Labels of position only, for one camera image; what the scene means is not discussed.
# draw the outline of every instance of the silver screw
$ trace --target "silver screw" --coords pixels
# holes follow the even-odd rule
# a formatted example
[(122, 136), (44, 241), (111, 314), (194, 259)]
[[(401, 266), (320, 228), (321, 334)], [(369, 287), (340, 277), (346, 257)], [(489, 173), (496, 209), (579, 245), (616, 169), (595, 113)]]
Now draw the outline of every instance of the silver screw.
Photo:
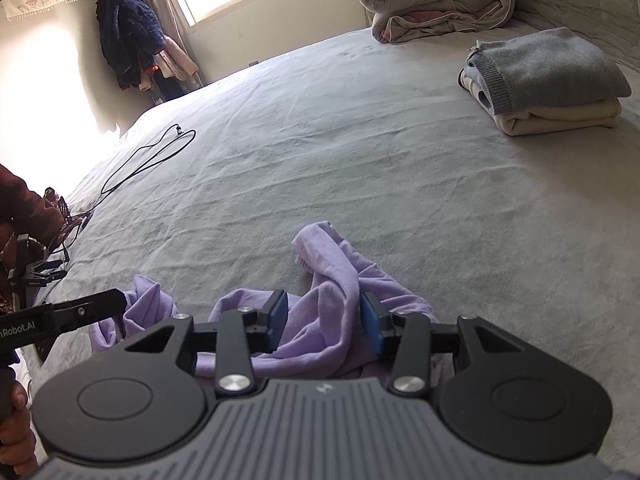
[(218, 386), (228, 392), (241, 392), (251, 386), (251, 380), (246, 375), (225, 375), (218, 381)]
[(419, 392), (425, 387), (424, 381), (420, 377), (405, 375), (398, 377), (393, 384), (395, 390), (404, 394), (413, 394)]

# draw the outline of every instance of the purple cloth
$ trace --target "purple cloth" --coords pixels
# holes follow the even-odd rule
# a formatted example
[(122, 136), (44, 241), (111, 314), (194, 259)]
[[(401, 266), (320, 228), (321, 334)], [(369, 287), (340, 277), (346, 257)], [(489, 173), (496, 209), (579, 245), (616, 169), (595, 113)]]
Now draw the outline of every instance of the purple cloth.
[[(431, 306), (357, 253), (329, 222), (303, 228), (294, 238), (297, 263), (313, 274), (311, 290), (304, 296), (288, 294), (289, 320), (273, 354), (252, 359), (257, 377), (357, 377), (383, 376), (385, 365), (377, 362), (360, 324), (360, 292), (373, 292), (389, 311), (409, 310), (436, 322)], [(140, 332), (175, 312), (169, 296), (157, 283), (135, 277), (136, 290), (127, 292), (126, 335)], [(210, 321), (239, 306), (261, 308), (270, 291), (240, 288), (220, 299)], [(117, 343), (113, 320), (94, 324), (92, 348), (104, 350)], [(215, 354), (199, 354), (196, 375), (209, 377)]]

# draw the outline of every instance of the gray bed sheet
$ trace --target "gray bed sheet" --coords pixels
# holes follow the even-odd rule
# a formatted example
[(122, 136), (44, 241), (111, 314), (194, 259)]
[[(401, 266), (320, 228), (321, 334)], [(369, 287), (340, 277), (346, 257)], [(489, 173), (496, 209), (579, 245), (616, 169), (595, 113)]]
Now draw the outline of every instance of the gray bed sheet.
[[(529, 32), (402, 45), (352, 32), (150, 110), (75, 208), (172, 123), (195, 141), (98, 207), (42, 298), (141, 273), (203, 321), (240, 286), (304, 292), (290, 241), (327, 219), (443, 322), (479, 314), (596, 377), (614, 404), (601, 457), (640, 471), (640, 98), (622, 100), (613, 130), (505, 136), (457, 76), (476, 40)], [(28, 349), (34, 387), (88, 355), (84, 330), (41, 369)]]

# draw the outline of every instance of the white wall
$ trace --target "white wall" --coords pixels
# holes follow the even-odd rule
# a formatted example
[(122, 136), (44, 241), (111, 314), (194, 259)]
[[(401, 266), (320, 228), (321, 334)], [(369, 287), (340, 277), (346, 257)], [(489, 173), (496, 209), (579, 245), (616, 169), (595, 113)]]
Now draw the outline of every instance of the white wall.
[(211, 83), (252, 61), (365, 27), (358, 0), (247, 0), (197, 23), (188, 41)]
[(0, 164), (68, 193), (147, 110), (100, 50), (96, 0), (8, 22), (0, 8)]

